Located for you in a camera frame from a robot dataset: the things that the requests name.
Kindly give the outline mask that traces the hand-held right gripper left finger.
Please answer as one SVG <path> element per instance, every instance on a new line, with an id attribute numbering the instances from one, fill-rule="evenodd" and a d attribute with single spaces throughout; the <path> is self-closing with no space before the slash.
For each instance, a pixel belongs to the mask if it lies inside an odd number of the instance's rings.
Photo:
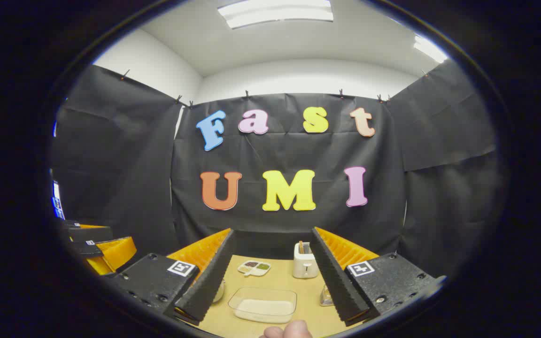
<path id="1" fill-rule="evenodd" d="M 236 249 L 225 229 L 170 255 L 148 253 L 111 280 L 146 309 L 193 325 L 203 321 Z"/>

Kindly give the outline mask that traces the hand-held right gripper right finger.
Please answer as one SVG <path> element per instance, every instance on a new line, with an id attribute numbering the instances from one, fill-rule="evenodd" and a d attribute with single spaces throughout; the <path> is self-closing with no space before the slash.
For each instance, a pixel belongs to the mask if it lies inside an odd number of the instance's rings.
<path id="1" fill-rule="evenodd" d="M 447 280 L 423 271 L 400 253 L 378 255 L 318 227 L 312 229 L 309 245 L 347 326 L 424 301 Z"/>

